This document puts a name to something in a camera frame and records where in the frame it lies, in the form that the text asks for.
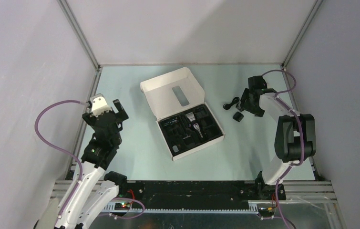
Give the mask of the black clipper guard comb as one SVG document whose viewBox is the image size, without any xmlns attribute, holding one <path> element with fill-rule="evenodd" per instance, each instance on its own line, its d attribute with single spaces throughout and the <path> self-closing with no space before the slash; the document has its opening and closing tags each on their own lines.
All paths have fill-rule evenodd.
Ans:
<svg viewBox="0 0 360 229">
<path fill-rule="evenodd" d="M 237 122 L 241 122 L 241 120 L 244 118 L 244 115 L 241 112 L 236 112 L 232 118 Z"/>
</svg>

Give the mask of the white cardboard kit box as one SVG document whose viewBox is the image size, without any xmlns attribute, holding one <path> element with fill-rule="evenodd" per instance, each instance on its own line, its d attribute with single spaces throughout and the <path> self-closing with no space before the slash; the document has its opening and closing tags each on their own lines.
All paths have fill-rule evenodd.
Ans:
<svg viewBox="0 0 360 229">
<path fill-rule="evenodd" d="M 207 104 L 204 89 L 187 67 L 143 81 L 140 88 L 156 122 L 197 105 Z"/>
</svg>

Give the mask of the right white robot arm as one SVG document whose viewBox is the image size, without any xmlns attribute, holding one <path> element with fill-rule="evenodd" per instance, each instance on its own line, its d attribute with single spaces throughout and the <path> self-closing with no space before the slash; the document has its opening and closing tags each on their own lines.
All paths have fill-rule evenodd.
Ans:
<svg viewBox="0 0 360 229">
<path fill-rule="evenodd" d="M 302 114 L 280 98 L 280 93 L 268 88 L 263 76 L 248 78 L 248 87 L 237 104 L 238 112 L 233 119 L 240 122 L 242 112 L 256 117 L 270 115 L 277 124 L 274 140 L 275 156 L 270 166 L 258 175 L 261 183 L 256 184 L 255 194 L 260 199 L 268 199 L 274 193 L 275 185 L 282 183 L 293 167 L 316 152 L 315 119 L 311 114 Z"/>
</svg>

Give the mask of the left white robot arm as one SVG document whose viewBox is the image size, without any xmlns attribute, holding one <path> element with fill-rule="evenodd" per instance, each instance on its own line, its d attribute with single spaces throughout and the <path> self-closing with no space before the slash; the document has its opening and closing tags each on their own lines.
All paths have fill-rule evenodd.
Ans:
<svg viewBox="0 0 360 229">
<path fill-rule="evenodd" d="M 47 208 L 51 217 L 48 222 L 55 229 L 86 229 L 113 198 L 121 199 L 128 194 L 126 176 L 116 172 L 105 173 L 122 143 L 120 132 L 128 115 L 118 99 L 113 101 L 117 109 L 114 111 L 102 94 L 91 97 L 82 118 L 94 133 L 82 157 L 78 158 L 47 141 L 38 129 L 41 117 L 48 110 L 66 103 L 80 104 L 80 101 L 64 100 L 48 106 L 40 112 L 34 124 L 42 142 L 68 154 L 77 163 L 73 181 L 64 197 L 58 206 Z"/>
</svg>

